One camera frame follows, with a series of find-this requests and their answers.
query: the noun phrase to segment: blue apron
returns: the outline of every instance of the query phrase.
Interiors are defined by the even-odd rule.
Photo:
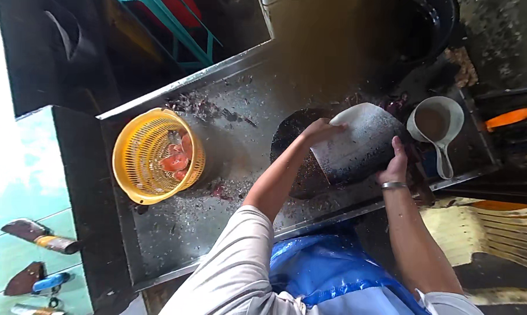
[[[385,287],[414,314],[428,315],[413,295],[380,267],[353,235],[310,235],[273,246],[269,281],[273,291],[302,297],[308,308],[341,295]]]

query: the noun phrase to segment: yellow plastic basket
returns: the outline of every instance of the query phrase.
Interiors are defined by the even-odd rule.
[[[168,132],[179,129],[190,134],[193,147],[190,168],[181,182],[159,166],[168,155]],[[124,127],[115,142],[112,165],[115,179],[134,202],[155,204],[196,182],[205,167],[205,152],[182,118],[169,109],[155,108]]]

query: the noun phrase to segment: tiled wall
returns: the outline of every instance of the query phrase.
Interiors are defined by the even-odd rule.
[[[0,154],[0,229],[15,218],[30,218],[57,235],[76,239],[51,115],[47,107],[17,122],[14,118],[3,122],[11,131]],[[47,274],[67,271],[72,275],[59,292],[60,308],[74,315],[93,313],[80,253],[49,251],[0,230],[0,314],[8,314],[15,303],[47,305],[49,297],[2,293],[8,281],[33,261],[43,262]]]

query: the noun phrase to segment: white ladle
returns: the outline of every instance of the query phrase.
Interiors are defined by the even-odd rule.
[[[425,134],[429,133],[427,130],[420,130],[417,126],[417,113],[424,109],[436,111],[440,114],[444,121],[444,125],[448,128],[446,133],[442,137],[437,139],[430,139],[433,135]],[[462,126],[464,124],[464,112],[462,107],[456,103],[453,99],[448,97],[429,97],[419,103],[417,107],[411,113],[409,119],[407,119],[407,131],[411,136],[421,142],[430,142],[435,146],[436,149],[436,170],[440,177],[444,179],[450,179],[454,177],[454,169],[450,159],[448,158],[448,145],[456,138]]]

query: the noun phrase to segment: salmon piece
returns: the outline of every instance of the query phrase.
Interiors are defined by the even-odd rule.
[[[168,145],[167,151],[168,151],[168,154],[170,154],[170,155],[174,155],[174,154],[177,154],[177,153],[183,153],[184,152],[184,150],[182,148],[182,145],[176,145],[176,144],[173,144],[173,143]]]
[[[159,161],[162,170],[167,172],[177,172],[188,167],[190,159],[184,153],[176,153]]]
[[[180,137],[184,137],[186,134],[188,134],[188,131],[185,130],[184,128],[181,128],[181,129],[178,129],[178,134],[180,135]]]
[[[192,139],[189,134],[186,134],[182,137],[182,149],[184,150],[185,155],[191,160],[193,157],[193,146]]]
[[[176,181],[183,181],[184,178],[185,178],[185,175],[188,173],[188,170],[187,169],[183,169],[183,170],[179,170],[179,171],[175,171],[174,173],[172,173],[172,178],[174,178]]]

